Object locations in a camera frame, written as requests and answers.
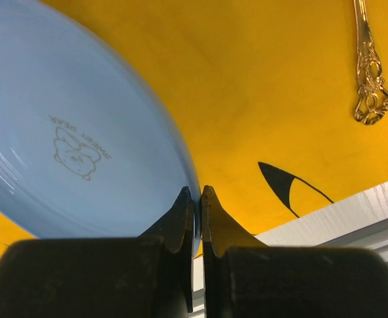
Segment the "yellow pikachu place mat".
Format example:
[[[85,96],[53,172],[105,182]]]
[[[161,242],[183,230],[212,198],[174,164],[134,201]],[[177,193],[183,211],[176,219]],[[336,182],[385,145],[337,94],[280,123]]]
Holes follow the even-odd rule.
[[[198,176],[250,233],[388,182],[388,112],[354,119],[352,1],[38,1],[152,89]],[[388,90],[388,1],[367,1]],[[0,212],[0,257],[37,238]]]

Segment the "blue plastic plate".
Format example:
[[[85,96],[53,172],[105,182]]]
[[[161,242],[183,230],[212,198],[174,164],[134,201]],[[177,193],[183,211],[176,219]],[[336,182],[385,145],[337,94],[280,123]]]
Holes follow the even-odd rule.
[[[0,212],[40,239],[135,237],[200,185],[166,107],[38,1],[0,1]]]

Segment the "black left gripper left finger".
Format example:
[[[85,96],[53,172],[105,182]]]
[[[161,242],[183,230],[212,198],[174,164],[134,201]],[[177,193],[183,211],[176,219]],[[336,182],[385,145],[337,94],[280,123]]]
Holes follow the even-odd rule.
[[[135,238],[16,242],[0,258],[0,317],[187,317],[193,240],[184,187]]]

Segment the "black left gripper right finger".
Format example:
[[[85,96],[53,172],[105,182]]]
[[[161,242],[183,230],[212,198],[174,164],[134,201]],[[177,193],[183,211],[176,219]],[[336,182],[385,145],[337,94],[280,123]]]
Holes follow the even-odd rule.
[[[363,248],[270,247],[201,196],[208,317],[388,317],[388,266]]]

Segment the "gold spoon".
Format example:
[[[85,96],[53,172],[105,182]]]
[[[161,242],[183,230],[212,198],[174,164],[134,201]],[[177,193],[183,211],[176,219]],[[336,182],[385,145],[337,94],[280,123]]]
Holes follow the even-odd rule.
[[[388,112],[388,90],[382,76],[382,64],[375,49],[365,1],[354,1],[357,34],[356,78],[358,100],[354,119],[374,125]]]

